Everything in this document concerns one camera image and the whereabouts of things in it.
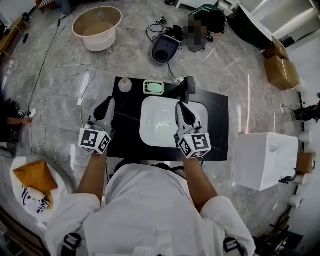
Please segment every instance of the shoe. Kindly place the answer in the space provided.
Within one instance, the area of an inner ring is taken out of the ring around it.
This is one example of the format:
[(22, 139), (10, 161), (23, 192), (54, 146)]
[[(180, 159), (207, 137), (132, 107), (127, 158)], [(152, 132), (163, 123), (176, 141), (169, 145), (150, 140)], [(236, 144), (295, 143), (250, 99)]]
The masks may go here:
[(210, 43), (212, 43), (212, 42), (214, 41), (214, 38), (210, 35), (209, 32), (206, 33), (206, 39), (207, 39)]

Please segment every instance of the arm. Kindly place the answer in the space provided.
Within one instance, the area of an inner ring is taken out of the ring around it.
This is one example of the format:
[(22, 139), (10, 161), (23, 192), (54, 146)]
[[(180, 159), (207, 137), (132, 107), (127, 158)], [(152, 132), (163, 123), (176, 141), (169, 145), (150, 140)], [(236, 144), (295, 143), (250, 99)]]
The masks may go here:
[(6, 124), (10, 126), (19, 125), (19, 124), (31, 124), (32, 118), (26, 117), (26, 118), (12, 118), (9, 117), (6, 119)]
[(107, 164), (107, 150), (104, 154), (92, 154), (76, 194), (96, 195), (102, 200)]
[(217, 196), (217, 192), (196, 158), (184, 158), (183, 165), (191, 198), (200, 213), (204, 205)]

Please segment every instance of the white sink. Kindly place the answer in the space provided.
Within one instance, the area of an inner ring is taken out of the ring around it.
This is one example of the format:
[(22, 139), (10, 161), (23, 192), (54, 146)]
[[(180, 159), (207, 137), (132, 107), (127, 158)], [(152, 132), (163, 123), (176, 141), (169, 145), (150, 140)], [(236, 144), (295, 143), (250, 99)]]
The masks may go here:
[[(176, 148), (174, 135), (178, 131), (176, 124), (177, 99), (149, 96), (142, 103), (140, 118), (140, 137), (153, 147)], [(200, 103), (188, 103), (200, 115), (202, 125), (208, 131), (208, 110)]]
[(241, 134), (235, 145), (236, 184), (262, 191), (295, 174), (298, 138), (273, 132)]

